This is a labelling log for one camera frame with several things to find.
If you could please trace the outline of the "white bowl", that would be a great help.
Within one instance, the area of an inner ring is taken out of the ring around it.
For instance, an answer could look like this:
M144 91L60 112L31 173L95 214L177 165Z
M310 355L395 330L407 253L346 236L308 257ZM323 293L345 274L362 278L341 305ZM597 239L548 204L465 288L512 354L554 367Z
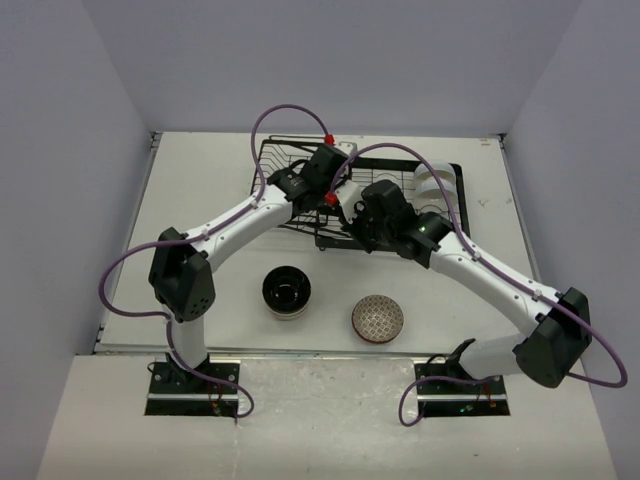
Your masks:
M443 200L443 191L451 201L457 200L456 187L446 179L437 182L434 177L423 180L415 187L414 198L416 200Z
M432 178L433 173L436 173L442 181L446 180L454 183L456 180L456 172L453 166L444 162L431 163L431 167L427 167L424 163L419 163L414 170L413 177L415 181L424 181Z

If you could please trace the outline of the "white bowl back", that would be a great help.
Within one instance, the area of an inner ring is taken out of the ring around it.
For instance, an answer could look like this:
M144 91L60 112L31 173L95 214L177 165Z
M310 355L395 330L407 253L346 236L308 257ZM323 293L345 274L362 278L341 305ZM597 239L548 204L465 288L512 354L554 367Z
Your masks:
M431 163L431 167L427 167L424 163L419 163L414 170L413 177L415 181L424 181L432 178L433 173L436 173L442 181L446 180L454 183L456 180L456 172L453 166L444 162Z

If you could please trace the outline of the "brown patterned bowl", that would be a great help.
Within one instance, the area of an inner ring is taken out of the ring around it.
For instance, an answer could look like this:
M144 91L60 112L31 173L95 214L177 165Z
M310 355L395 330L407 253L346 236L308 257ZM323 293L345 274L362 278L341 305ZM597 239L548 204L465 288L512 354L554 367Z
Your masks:
M404 327L404 314L399 304L388 296L369 295L354 306L351 325L359 338L370 344L393 341Z

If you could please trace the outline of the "tan black bowl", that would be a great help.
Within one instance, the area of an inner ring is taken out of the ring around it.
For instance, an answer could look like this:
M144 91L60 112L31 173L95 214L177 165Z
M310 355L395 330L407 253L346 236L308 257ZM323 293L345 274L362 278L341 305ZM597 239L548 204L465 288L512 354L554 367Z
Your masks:
M304 304L311 298L309 277L294 266L280 266L271 270L262 283L265 303L284 307Z

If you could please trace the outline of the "beige bowl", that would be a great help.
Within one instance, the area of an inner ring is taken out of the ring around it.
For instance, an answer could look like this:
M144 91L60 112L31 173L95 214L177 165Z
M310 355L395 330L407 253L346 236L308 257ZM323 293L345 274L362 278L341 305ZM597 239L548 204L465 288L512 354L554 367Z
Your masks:
M308 310L309 304L310 302L307 301L304 304L284 307L266 303L265 307L273 318L279 321L290 321L302 316Z

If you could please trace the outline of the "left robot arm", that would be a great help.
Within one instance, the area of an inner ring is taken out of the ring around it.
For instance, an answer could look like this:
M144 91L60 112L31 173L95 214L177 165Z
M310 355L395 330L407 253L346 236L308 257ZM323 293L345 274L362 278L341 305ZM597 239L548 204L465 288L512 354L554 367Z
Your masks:
M216 298L213 274L263 233L316 209L355 150L351 142L323 143L299 170L285 167L273 172L257 192L216 219L184 234L175 228L162 232L149 283L169 315L170 357L177 363L172 380L183 391L195 393L207 383L204 314Z

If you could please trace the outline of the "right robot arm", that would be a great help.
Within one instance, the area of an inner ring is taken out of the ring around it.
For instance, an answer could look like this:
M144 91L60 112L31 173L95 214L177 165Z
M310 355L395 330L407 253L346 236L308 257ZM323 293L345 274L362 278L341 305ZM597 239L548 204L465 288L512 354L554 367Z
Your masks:
M473 245L446 217L417 213L389 180L360 188L348 181L336 190L342 228L366 252L388 247L400 257L463 285L504 315L517 329L510 336L469 339L453 352L448 385L467 393L482 378L523 373L556 388L591 343L587 297L570 288L542 285Z

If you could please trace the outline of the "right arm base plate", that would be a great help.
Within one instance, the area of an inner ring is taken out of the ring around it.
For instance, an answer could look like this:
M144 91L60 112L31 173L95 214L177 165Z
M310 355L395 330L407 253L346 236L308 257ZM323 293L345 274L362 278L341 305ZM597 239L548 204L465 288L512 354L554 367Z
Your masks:
M416 388L419 414L424 418L509 416L504 379L461 385L446 381L430 381Z

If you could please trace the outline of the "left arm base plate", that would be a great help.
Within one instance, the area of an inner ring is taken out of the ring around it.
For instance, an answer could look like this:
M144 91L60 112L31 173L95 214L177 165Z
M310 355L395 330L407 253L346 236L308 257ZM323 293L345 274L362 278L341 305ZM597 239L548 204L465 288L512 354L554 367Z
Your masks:
M235 387L211 383L191 376L168 361L147 366L151 374L146 399L146 416L227 417L239 410Z

